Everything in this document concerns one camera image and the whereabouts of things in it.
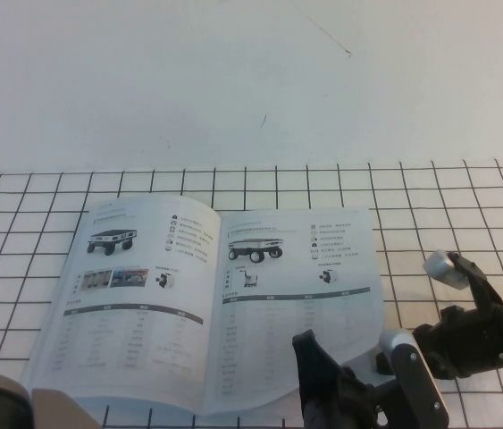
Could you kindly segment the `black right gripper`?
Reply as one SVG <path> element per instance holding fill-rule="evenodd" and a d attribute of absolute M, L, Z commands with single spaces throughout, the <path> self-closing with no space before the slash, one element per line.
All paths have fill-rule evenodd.
<path fill-rule="evenodd" d="M 317 342 L 312 330 L 292 338 L 305 428 L 410 428 L 410 407 L 396 379 L 362 383 Z"/>

